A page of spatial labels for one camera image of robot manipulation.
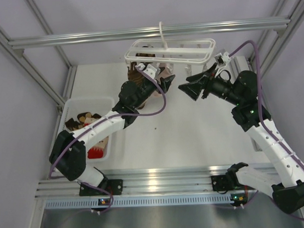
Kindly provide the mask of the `white plastic clip hanger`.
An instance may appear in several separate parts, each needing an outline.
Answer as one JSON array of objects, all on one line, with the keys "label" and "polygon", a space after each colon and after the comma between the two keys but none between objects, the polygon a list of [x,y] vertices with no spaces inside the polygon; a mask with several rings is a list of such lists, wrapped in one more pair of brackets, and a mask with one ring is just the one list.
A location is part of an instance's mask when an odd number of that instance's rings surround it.
[{"label": "white plastic clip hanger", "polygon": [[204,39],[166,39],[163,22],[159,22],[158,39],[138,39],[124,55],[127,64],[131,62],[167,64],[170,71],[174,64],[185,65],[187,76],[192,75],[192,65],[203,66],[212,57],[216,41]]}]

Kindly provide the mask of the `pink beige sock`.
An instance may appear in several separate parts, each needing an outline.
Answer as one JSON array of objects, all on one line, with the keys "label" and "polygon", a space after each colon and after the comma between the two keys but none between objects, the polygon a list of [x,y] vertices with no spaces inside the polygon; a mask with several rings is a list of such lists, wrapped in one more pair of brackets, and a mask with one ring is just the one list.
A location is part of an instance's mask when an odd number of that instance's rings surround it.
[{"label": "pink beige sock", "polygon": [[[163,78],[163,79],[170,78],[170,80],[175,79],[175,74],[172,74],[170,69],[167,67],[167,64],[160,63],[158,65],[158,68],[160,69],[161,72],[157,75],[155,80],[159,82],[159,85],[161,84],[161,78]],[[164,93],[167,93],[169,91],[171,83],[172,82],[168,83],[168,86],[166,87],[166,90],[164,90]],[[161,93],[158,91],[154,91],[151,96],[158,98],[158,97],[161,97]]]}]

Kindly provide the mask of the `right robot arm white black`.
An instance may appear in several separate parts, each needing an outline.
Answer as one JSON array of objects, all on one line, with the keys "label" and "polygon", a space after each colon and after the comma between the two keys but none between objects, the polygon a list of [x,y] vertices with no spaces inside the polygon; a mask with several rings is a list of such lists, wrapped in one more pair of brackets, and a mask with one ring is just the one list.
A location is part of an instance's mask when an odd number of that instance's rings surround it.
[{"label": "right robot arm white black", "polygon": [[248,186],[266,194],[286,214],[304,207],[304,164],[289,148],[259,101],[257,75],[245,70],[231,82],[217,74],[214,64],[207,71],[187,77],[186,81],[178,88],[191,99],[205,99],[212,94],[234,105],[231,113],[235,122],[256,142],[279,175],[275,179],[247,163],[235,163],[224,175],[212,178],[213,190],[228,192]]}]

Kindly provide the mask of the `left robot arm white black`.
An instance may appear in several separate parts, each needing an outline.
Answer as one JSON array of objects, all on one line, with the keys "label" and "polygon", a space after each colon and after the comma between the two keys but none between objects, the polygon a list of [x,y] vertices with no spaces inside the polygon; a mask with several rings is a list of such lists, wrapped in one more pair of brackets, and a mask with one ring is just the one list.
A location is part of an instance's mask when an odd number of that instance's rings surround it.
[{"label": "left robot arm white black", "polygon": [[51,170],[57,169],[70,182],[90,184],[96,194],[106,192],[107,177],[100,170],[87,165],[87,152],[104,138],[130,126],[141,114],[141,106],[155,91],[164,95],[175,75],[161,78],[159,82],[145,78],[142,86],[133,81],[122,84],[119,102],[106,115],[74,132],[61,131],[54,143],[49,161]]}]

